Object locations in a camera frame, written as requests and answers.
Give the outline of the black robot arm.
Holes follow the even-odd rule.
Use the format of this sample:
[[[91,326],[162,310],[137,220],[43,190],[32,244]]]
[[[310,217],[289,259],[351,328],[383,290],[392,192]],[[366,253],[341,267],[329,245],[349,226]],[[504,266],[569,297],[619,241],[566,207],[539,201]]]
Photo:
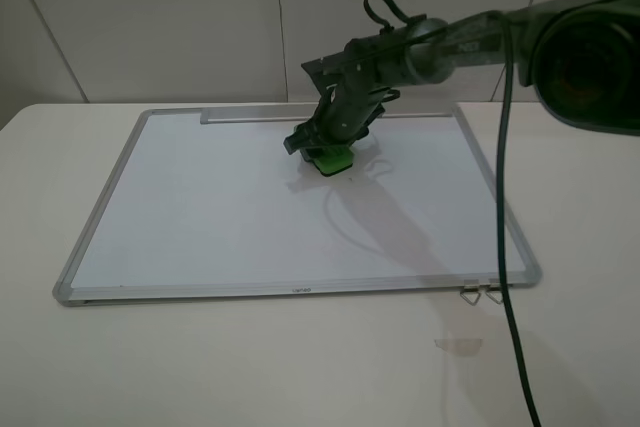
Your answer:
[[[404,87],[460,68],[503,65],[507,86],[532,87],[547,111],[583,130],[639,132],[639,0],[551,0],[446,22],[396,12],[376,35],[303,64],[319,103],[284,146],[312,161],[364,138]]]

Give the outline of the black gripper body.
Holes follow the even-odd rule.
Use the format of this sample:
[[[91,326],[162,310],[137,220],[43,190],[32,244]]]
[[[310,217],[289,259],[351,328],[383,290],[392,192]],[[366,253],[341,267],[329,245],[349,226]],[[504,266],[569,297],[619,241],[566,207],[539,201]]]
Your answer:
[[[386,88],[371,92],[335,86],[322,95],[312,116],[284,139],[288,154],[308,149],[348,147],[380,116]]]

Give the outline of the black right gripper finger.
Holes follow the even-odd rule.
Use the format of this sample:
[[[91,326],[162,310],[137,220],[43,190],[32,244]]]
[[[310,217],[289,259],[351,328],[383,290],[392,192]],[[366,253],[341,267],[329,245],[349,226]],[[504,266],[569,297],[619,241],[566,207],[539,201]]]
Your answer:
[[[369,135],[369,128],[363,127],[361,128],[350,140],[349,146],[352,146],[354,143],[366,138]]]

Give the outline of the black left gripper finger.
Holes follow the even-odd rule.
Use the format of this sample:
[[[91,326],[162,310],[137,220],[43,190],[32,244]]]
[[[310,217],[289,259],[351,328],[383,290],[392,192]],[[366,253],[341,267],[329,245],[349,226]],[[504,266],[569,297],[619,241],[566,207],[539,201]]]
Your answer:
[[[315,163],[318,162],[325,153],[325,149],[320,148],[302,148],[300,150],[301,156],[303,160],[307,163]]]

